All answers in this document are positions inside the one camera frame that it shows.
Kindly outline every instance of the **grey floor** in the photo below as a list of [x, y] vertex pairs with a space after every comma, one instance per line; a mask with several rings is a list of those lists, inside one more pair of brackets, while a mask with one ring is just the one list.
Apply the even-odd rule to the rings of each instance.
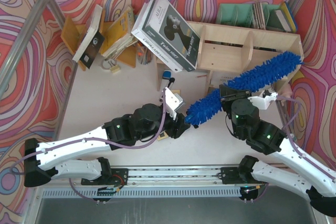
[[37, 224], [278, 224], [316, 223], [309, 203], [269, 187], [254, 204], [238, 198], [115, 199], [96, 206], [82, 199], [43, 199]]

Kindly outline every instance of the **small blue object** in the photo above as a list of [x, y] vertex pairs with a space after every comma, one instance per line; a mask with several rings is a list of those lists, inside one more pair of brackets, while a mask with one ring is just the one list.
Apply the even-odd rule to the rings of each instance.
[[[228, 81], [230, 88], [238, 90], [250, 90], [256, 92], [266, 85], [270, 85], [282, 79], [302, 64], [300, 56], [292, 52], [284, 52], [274, 58], [265, 61], [261, 66], [242, 73], [239, 77]], [[205, 98], [196, 101], [187, 110], [186, 123], [199, 125], [211, 119], [218, 111], [222, 110], [219, 89], [214, 90]]]
[[172, 73], [170, 73], [169, 71], [165, 70], [163, 72], [162, 79], [163, 80], [169, 80], [171, 78], [171, 76], [172, 76]]

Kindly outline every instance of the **blue microfiber duster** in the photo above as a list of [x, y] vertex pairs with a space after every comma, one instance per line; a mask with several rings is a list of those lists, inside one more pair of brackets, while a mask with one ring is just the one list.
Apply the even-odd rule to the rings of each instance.
[[[242, 73], [239, 77], [229, 80], [227, 85], [233, 89], [256, 92], [266, 85], [282, 79], [302, 64], [300, 56], [292, 52], [284, 52], [264, 62], [261, 66]], [[199, 125], [211, 119], [222, 110], [219, 89], [214, 90], [205, 98], [196, 101], [187, 110], [186, 123]]]

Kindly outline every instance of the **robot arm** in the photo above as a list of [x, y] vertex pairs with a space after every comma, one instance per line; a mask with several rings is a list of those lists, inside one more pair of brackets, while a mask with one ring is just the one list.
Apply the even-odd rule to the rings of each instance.
[[277, 94], [266, 92], [262, 97], [252, 97], [247, 90], [233, 90], [227, 86], [220, 86], [220, 92], [222, 108], [232, 121], [233, 136], [246, 140], [258, 152], [276, 157], [298, 175], [257, 159], [254, 162], [250, 160], [247, 167], [243, 159], [240, 170], [247, 170], [256, 180], [288, 189], [310, 200], [310, 204], [321, 213], [336, 217], [336, 172], [298, 147], [290, 135], [287, 137], [281, 129], [259, 117], [259, 109], [267, 109]]
[[[190, 127], [184, 122], [184, 115], [177, 113], [184, 102], [169, 89], [165, 89], [165, 97], [168, 113], [165, 114], [162, 131], [178, 138]], [[57, 178], [84, 178], [96, 180], [98, 184], [106, 183], [111, 173], [107, 159], [89, 162], [76, 159], [94, 152], [134, 146], [137, 141], [154, 136], [159, 131], [162, 115], [162, 106], [149, 103], [133, 114], [115, 118], [85, 134], [47, 143], [39, 143], [35, 138], [26, 140], [25, 156], [35, 152], [39, 154], [24, 160], [25, 186], [40, 186]]]

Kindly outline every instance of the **blue duster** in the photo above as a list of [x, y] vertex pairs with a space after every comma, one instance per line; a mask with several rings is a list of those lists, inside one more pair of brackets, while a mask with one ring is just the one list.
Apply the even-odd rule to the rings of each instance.
[[[247, 89], [256, 92], [293, 72], [297, 65], [302, 64], [300, 58], [300, 56], [286, 51], [267, 60], [261, 66], [256, 66], [254, 69], [242, 73], [239, 77], [229, 80], [227, 85], [233, 89]], [[190, 106], [185, 122], [199, 125], [211, 119], [221, 110], [219, 89], [216, 89]]]

